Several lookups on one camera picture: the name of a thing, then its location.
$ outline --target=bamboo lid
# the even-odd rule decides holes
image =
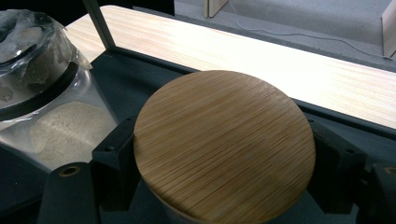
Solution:
[[[203,223],[262,223],[303,194],[315,143],[299,107],[248,75],[198,72],[156,91],[134,127],[139,171],[173,210]]]

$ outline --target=screw hole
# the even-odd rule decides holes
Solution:
[[[114,147],[105,147],[105,151],[114,151]]]
[[[60,173],[59,176],[61,177],[67,177],[70,175],[75,175],[78,173],[81,169],[78,166],[69,166],[64,168]]]

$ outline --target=white powder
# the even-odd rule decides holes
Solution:
[[[116,125],[99,107],[78,102],[61,105],[31,128],[36,159],[51,170],[74,161],[90,161],[92,151]]]

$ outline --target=wooden surface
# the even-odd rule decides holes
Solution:
[[[396,74],[121,7],[102,7],[116,44],[201,71],[261,78],[288,96],[396,129]],[[67,26],[93,60],[104,50],[88,16]]]
[[[382,14],[382,32],[384,39],[384,55],[396,59],[396,1],[390,2]]]
[[[134,154],[153,192],[204,223],[263,223],[302,195],[315,164],[303,112],[247,75],[206,71],[156,91],[134,128]]]

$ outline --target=jar lid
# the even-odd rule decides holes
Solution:
[[[49,103],[67,88],[79,65],[90,68],[59,22],[40,12],[0,11],[0,120]]]
[[[134,127],[154,194],[198,223],[263,223],[299,200],[315,165],[300,108],[248,75],[205,71],[156,91]]]

